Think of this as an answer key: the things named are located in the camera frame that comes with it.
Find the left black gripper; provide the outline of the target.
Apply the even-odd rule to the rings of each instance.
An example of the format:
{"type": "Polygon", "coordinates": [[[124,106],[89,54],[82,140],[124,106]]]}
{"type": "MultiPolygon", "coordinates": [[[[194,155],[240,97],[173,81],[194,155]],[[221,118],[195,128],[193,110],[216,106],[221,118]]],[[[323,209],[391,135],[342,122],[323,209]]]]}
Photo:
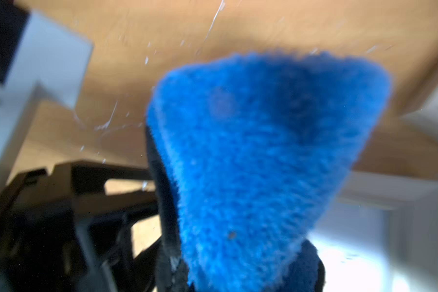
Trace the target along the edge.
{"type": "Polygon", "coordinates": [[[147,169],[78,161],[18,174],[0,193],[0,292],[150,292],[159,241],[133,254],[131,229],[156,194],[108,195],[147,169]]]}

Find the blue microfiber cloth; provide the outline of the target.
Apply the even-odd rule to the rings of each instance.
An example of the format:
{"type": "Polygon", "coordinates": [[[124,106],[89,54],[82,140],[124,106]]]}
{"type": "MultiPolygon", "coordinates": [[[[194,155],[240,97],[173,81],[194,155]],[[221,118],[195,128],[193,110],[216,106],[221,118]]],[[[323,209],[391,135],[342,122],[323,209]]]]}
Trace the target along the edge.
{"type": "Polygon", "coordinates": [[[309,231],[391,95],[379,64],[232,55],[168,73],[147,108],[161,292],[320,292],[309,231]]]}

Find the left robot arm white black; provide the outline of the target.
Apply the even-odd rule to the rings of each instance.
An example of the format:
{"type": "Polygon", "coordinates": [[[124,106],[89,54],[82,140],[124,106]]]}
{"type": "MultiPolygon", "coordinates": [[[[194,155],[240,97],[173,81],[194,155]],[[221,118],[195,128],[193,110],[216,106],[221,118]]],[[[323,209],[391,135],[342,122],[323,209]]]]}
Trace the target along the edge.
{"type": "Polygon", "coordinates": [[[91,161],[9,173],[43,99],[74,108],[92,44],[43,15],[0,1],[0,292],[150,292],[159,242],[133,254],[132,226],[156,195],[108,195],[108,180],[146,169],[91,161]]]}

